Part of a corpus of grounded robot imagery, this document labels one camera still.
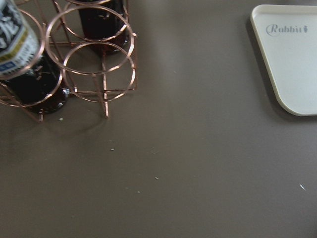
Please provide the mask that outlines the tea bottle three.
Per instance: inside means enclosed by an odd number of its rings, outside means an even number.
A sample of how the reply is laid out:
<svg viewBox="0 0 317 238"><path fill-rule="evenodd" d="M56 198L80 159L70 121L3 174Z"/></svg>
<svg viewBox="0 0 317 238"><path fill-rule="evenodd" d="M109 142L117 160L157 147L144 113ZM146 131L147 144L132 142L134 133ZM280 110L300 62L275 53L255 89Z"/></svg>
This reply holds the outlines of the tea bottle three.
<svg viewBox="0 0 317 238"><path fill-rule="evenodd" d="M125 3L123 0L109 0L108 2L101 3L101 6L112 9L122 17L126 17ZM85 8L78 11L84 37L87 39L101 40L109 38L115 36L117 32L124 27L123 21L111 12L96 8ZM111 38L107 42L123 48L128 42L127 30L123 30L120 34ZM93 44L90 45L90 47L99 55L110 55L119 51L116 47L105 44Z"/></svg>

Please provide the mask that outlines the tea bottle two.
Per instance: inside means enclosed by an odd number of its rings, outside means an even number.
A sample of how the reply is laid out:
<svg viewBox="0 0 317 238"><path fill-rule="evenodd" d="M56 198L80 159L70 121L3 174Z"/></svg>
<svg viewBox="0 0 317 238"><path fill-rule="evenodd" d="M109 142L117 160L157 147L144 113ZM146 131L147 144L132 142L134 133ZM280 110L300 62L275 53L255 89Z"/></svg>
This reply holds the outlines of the tea bottle two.
<svg viewBox="0 0 317 238"><path fill-rule="evenodd" d="M0 82L36 114L61 109L69 94L59 67L12 0L0 2Z"/></svg>

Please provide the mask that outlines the cream rabbit tray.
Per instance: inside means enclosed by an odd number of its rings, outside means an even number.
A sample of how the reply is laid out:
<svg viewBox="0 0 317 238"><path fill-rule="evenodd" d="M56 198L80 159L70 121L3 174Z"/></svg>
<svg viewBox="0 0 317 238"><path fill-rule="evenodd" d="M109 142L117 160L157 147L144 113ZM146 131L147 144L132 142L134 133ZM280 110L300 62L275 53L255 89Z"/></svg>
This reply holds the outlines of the cream rabbit tray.
<svg viewBox="0 0 317 238"><path fill-rule="evenodd" d="M296 116L315 116L316 6L262 4L250 21L280 106Z"/></svg>

